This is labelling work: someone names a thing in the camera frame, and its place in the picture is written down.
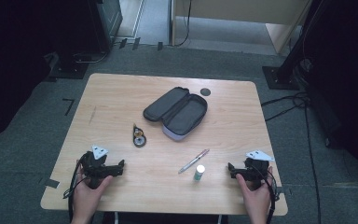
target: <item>hand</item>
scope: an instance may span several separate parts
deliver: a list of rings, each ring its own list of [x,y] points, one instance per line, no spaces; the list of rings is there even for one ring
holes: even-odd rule
[[[268,171],[272,174],[272,166],[268,168]],[[245,204],[246,211],[251,219],[251,223],[258,224],[267,222],[267,211],[269,210],[269,204],[271,198],[269,194],[269,186],[266,183],[261,184],[260,188],[251,191],[249,190],[242,175],[237,174],[235,176],[240,184],[243,203]],[[271,185],[272,176],[268,174],[267,181]]]
[[[83,170],[77,170],[77,183],[83,179]],[[87,186],[89,180],[81,181],[74,192],[74,216],[72,224],[90,223],[91,217],[97,209],[98,203],[103,196],[106,187],[112,182],[113,177],[110,175],[106,177],[97,189],[91,189]]]

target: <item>black pencil case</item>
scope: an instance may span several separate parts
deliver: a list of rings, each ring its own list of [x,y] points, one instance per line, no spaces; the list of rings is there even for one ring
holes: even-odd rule
[[[184,139],[202,121],[208,104],[188,89],[175,87],[144,110],[150,121],[161,121],[162,131],[175,141]]]

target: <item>pen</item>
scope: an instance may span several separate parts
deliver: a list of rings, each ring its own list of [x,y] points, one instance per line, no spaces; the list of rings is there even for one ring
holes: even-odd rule
[[[184,172],[185,170],[188,169],[188,167],[190,167],[191,165],[193,165],[194,163],[196,163],[197,161],[199,161],[203,156],[205,156],[207,153],[209,152],[209,149],[204,149],[201,151],[201,153],[194,158],[194,160],[192,160],[191,162],[189,162],[188,164],[186,164],[184,167],[182,167],[182,169],[179,170],[178,174],[181,174],[182,172]]]

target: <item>wooden desk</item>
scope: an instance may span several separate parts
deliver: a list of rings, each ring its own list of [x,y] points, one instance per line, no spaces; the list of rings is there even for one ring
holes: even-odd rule
[[[204,97],[208,112],[202,123],[181,142],[174,142],[161,123],[147,121],[143,110],[173,87],[189,88]],[[142,128],[144,147],[132,143],[132,125]],[[245,153],[261,149],[273,156],[255,84],[179,77],[143,77],[94,74],[89,78],[63,143],[51,179],[61,184],[46,188],[45,209],[67,209],[62,194],[69,188],[79,159],[91,145],[109,149],[106,165],[125,160],[124,174],[114,179],[98,209],[118,212],[188,214],[246,214],[237,180],[227,163],[243,168]],[[179,169],[203,149],[211,151],[182,174]],[[193,180],[196,166],[206,168],[201,181]],[[276,163],[274,175],[281,185]],[[287,213],[283,195],[274,213]]]
[[[305,20],[311,2],[312,0],[197,0],[192,1],[190,16],[265,23],[273,46],[280,53],[293,31]],[[190,0],[171,1],[171,42],[173,45],[176,32],[175,18],[187,17],[189,3]]]

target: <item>glue stick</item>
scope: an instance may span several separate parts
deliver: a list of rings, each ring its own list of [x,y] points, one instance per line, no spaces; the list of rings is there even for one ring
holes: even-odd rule
[[[205,167],[203,165],[198,165],[196,169],[196,173],[194,174],[194,179],[201,180],[201,177],[204,172],[205,172]]]

